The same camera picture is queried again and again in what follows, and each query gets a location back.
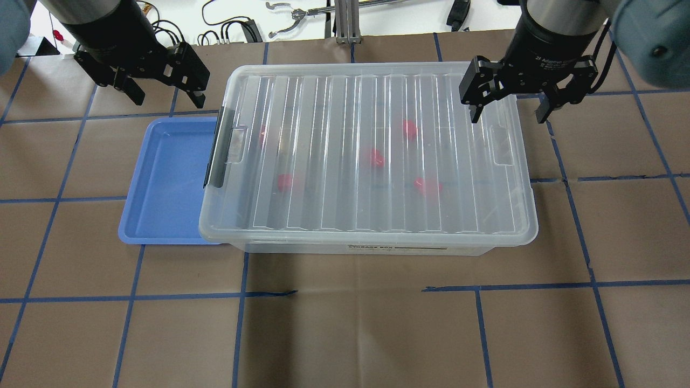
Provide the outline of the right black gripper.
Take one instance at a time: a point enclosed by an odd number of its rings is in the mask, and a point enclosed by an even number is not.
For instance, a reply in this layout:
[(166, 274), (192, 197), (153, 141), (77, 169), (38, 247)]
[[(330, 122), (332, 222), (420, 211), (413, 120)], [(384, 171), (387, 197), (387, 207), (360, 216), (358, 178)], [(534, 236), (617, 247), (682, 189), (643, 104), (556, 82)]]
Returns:
[(471, 123), (480, 121), (484, 106), (508, 95), (542, 93), (535, 111), (545, 123), (565, 103), (579, 103), (590, 93), (598, 69), (591, 55), (558, 58), (557, 51), (526, 42), (512, 43), (500, 61), (476, 55), (459, 84), (461, 103), (470, 105)]

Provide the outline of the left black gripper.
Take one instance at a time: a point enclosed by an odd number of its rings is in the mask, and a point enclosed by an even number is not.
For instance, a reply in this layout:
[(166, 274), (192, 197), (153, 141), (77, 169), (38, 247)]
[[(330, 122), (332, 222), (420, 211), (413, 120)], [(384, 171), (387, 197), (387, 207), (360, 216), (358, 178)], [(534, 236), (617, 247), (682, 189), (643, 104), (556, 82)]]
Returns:
[(204, 108), (210, 71), (187, 42), (171, 47), (157, 44), (142, 52), (113, 51), (107, 55), (81, 48), (74, 59), (97, 85), (114, 86), (137, 106), (143, 105), (146, 94), (134, 79), (156, 79), (185, 91), (195, 108)]

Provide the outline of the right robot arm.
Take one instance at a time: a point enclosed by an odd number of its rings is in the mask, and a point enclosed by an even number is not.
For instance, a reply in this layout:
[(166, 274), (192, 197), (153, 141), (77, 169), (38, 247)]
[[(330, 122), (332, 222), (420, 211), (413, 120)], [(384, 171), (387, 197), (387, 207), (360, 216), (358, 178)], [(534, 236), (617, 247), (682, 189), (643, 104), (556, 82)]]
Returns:
[(478, 55), (459, 84), (472, 123), (509, 95), (542, 93), (539, 123), (596, 92), (616, 51), (659, 88), (688, 87), (688, 1), (519, 1), (500, 61)]

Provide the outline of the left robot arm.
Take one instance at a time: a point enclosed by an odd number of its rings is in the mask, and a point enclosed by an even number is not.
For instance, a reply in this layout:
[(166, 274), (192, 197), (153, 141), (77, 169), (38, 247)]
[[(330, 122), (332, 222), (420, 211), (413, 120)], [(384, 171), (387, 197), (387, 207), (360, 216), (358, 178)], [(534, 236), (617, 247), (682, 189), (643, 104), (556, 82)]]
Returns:
[(196, 108), (205, 104), (210, 71), (192, 46), (163, 46), (136, 1), (44, 1), (77, 40), (74, 58), (101, 87), (111, 86), (140, 106), (137, 79), (155, 79), (184, 91)]

